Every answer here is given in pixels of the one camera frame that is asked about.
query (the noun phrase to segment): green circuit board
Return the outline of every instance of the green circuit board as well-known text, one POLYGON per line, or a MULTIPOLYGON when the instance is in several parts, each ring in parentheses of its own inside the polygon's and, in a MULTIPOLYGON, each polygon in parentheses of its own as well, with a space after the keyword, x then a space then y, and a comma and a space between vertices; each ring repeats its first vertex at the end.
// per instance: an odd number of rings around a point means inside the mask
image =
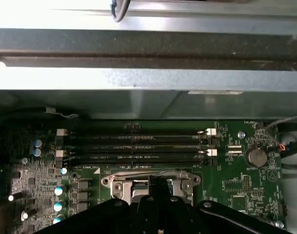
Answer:
MULTIPOLYGON (((95 121, 92 127, 99 132, 130 132, 141 129, 146 133, 163 132, 174 130, 195 130, 195 129, 216 129, 214 136, 208 136, 208 148, 216 149, 217 155, 211 156, 210 163, 147 163, 125 164, 120 163, 123 157, 117 158, 116 164, 82 164, 68 168, 65 175, 61 175, 59 169, 55 169, 55 162, 52 154, 55 152, 55 141, 47 143, 43 150, 46 150, 40 157, 32 157, 26 165, 17 165, 13 170, 24 171, 24 178, 20 180, 18 187, 25 186, 29 189, 31 196, 38 202, 34 206, 42 207, 36 215, 34 231, 52 225, 53 219, 59 214, 69 217, 75 215, 86 207, 100 204, 111 199, 110 189, 101 185, 105 176, 131 170, 157 170, 157 169, 182 169, 199 175, 201 183, 193 188, 194 204, 202 200, 214 200, 245 214, 259 217, 266 217, 270 220, 279 220, 285 223, 286 211, 283 199, 283 187, 281 182, 281 160, 280 154, 260 127, 261 123, 256 121, 95 121), (238 133, 245 133, 242 138, 238 133), (264 166, 256 167, 251 165, 247 159, 247 152, 251 148, 262 149, 267 160, 264 166), (34 177, 37 183, 28 184, 28 179, 34 177), (84 204, 78 201, 78 183, 86 181, 82 187, 88 192, 84 204), (64 184, 67 192, 57 197, 54 195, 54 188, 64 184), (43 201, 50 199, 51 203, 45 206, 43 201), (64 200, 67 206, 60 212, 53 210, 53 205, 59 200, 64 200)), ((68 130, 78 128, 78 125, 68 125, 58 128, 68 130)), ((38 137, 53 139, 55 130, 42 131, 38 137)), ((22 233, 29 224, 23 223, 19 228, 22 233)))

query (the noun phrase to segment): microchip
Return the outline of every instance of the microchip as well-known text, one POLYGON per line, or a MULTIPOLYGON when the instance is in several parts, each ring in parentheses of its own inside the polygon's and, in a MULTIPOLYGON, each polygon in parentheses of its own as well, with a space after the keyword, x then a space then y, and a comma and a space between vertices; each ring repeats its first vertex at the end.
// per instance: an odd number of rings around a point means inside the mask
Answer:
POLYGON ((28 232, 33 233, 35 231, 35 226, 34 225, 28 225, 28 232))
POLYGON ((246 197, 241 195, 235 195, 232 197, 232 207, 234 210, 244 212, 247 210, 246 197))
POLYGON ((43 200, 43 206, 50 206, 51 205, 51 199, 46 198, 43 200))
POLYGON ((19 179, 20 178, 20 172, 13 172, 12 173, 12 178, 13 179, 19 179))
POLYGON ((88 199, 88 193, 87 192, 78 193, 78 200, 86 200, 86 199, 88 199))
POLYGON ((78 208, 78 212, 85 211, 88 209, 88 203, 86 202, 78 203, 77 208, 78 208))
POLYGON ((88 181, 79 181, 78 183, 78 189, 88 189, 89 188, 89 182, 88 181))
POLYGON ((36 178, 29 178, 28 179, 28 184, 35 184, 36 183, 36 178))
POLYGON ((62 168, 62 157, 61 158, 55 158, 55 167, 56 168, 62 168))

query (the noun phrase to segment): screw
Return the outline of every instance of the screw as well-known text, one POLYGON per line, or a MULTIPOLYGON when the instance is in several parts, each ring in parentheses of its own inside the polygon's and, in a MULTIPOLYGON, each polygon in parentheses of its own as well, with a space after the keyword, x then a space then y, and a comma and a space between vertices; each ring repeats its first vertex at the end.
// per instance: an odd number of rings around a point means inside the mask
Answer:
POLYGON ((203 204, 203 206, 206 207, 206 208, 210 208, 210 207, 212 207, 212 205, 211 205, 210 202, 205 202, 205 203, 203 204))
POLYGON ((283 229, 284 228, 284 223, 282 221, 276 221, 275 222, 275 227, 283 229))
POLYGON ((116 197, 116 198, 120 198, 120 197, 121 197, 121 196, 120 196, 120 193, 116 193, 116 194, 115 194, 115 197, 116 197))
POLYGON ((246 137, 246 134, 244 132, 238 132, 237 136, 239 139, 244 139, 246 137))
POLYGON ((178 198, 173 196, 172 198, 170 198, 170 201, 178 201, 178 198))
POLYGON ((184 184, 184 189, 188 189, 189 185, 188 184, 184 184))
POLYGON ((123 205, 123 202, 122 201, 117 201, 116 203, 115 203, 115 206, 122 206, 123 205))
POLYGON ((122 190, 122 185, 121 185, 120 183, 116 184, 116 185, 115 185, 115 189, 116 189, 117 191, 121 191, 121 190, 122 190))

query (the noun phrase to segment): white label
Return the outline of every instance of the white label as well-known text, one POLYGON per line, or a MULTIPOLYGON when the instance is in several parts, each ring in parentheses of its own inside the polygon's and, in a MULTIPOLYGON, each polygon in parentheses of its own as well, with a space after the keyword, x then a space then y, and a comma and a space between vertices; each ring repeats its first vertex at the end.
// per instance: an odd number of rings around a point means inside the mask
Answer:
POLYGON ((188 94, 222 94, 222 95, 239 95, 242 94, 242 91, 228 91, 228 90, 221 90, 221 91, 214 91, 214 90, 191 90, 188 94))

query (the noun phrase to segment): electrolytic capacitor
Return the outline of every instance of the electrolytic capacitor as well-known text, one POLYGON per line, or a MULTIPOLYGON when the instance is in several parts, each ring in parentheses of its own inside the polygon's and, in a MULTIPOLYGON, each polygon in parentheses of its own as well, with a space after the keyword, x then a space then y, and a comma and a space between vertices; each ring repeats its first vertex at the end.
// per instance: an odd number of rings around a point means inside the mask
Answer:
POLYGON ((33 142, 33 145, 36 147, 36 148, 39 148, 42 146, 42 141, 40 139, 37 139, 33 142))
POLYGON ((23 212, 22 218, 27 219, 29 217, 34 216, 38 211, 36 209, 30 209, 28 211, 23 212))
POLYGON ((62 175, 67 174, 67 168, 63 167, 63 168, 60 170, 60 173, 61 173, 62 175))
POLYGON ((34 149, 33 150, 33 155, 36 156, 36 157, 41 156, 41 149, 39 149, 39 148, 34 149))
POLYGON ((56 218, 54 218, 53 224, 59 223, 59 222, 63 221, 64 219, 66 219, 66 217, 63 214, 60 214, 56 218))
POLYGON ((59 212, 65 207, 65 201, 60 200, 55 203, 54 205, 54 211, 59 212))
POLYGON ((66 186, 65 185, 59 185, 55 190, 54 190, 54 193, 56 196, 60 196, 62 195, 63 193, 65 193, 67 190, 66 186))
POLYGON ((16 201, 18 199, 21 199, 22 197, 23 197, 23 193, 22 192, 19 192, 19 193, 15 193, 15 194, 9 195, 8 196, 8 200, 9 201, 16 201))

